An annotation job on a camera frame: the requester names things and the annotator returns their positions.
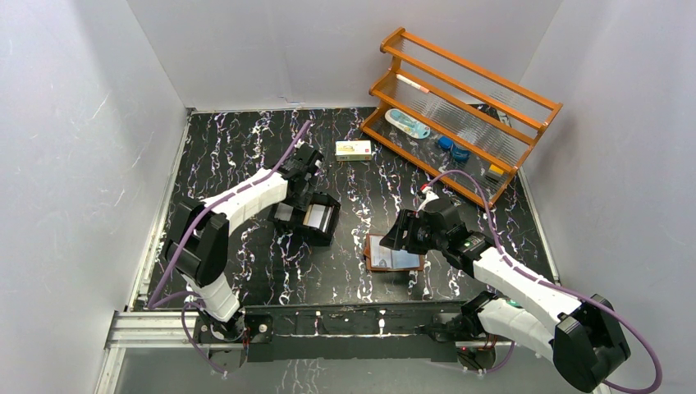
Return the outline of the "black card tray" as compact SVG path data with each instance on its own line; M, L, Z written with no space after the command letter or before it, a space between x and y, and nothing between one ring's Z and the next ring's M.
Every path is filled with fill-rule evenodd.
M341 204L332 196L315 192L306 208L295 208L286 203L274 204L268 220L277 229L292 231L304 237L312 246L329 246L337 229Z

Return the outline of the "white gold VIP card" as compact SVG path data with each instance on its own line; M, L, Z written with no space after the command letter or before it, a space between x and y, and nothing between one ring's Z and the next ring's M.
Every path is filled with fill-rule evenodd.
M369 239L370 253L369 258L372 268L394 268L394 250L380 245L380 236L371 236Z

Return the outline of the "brown leather card holder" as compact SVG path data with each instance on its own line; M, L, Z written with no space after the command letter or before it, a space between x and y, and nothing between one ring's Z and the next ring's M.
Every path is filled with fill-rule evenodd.
M370 272L423 271L424 257L405 250L391 250L379 244L383 235L368 234L365 238L364 261Z

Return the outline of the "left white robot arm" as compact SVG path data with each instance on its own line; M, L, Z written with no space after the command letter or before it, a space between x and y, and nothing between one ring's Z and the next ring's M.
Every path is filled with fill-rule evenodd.
M270 220L298 226L308 215L323 154L297 144L272 168L263 168L238 186L208 199L183 199L165 243L165 257L204 302L213 330L224 341L244 334L241 304L225 276L229 238L237 227L265 209Z

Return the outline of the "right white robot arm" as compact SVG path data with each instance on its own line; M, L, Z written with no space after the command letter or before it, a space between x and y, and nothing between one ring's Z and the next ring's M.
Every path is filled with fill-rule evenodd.
M468 229L449 199L402 209L380 245L418 255L435 250L453 268L494 287L463 304L455 317L433 325L433 336L505 337L550 360L582 392L593 391L631 355L608 300L599 295L578 300L552 288L544 277L499 251L490 236Z

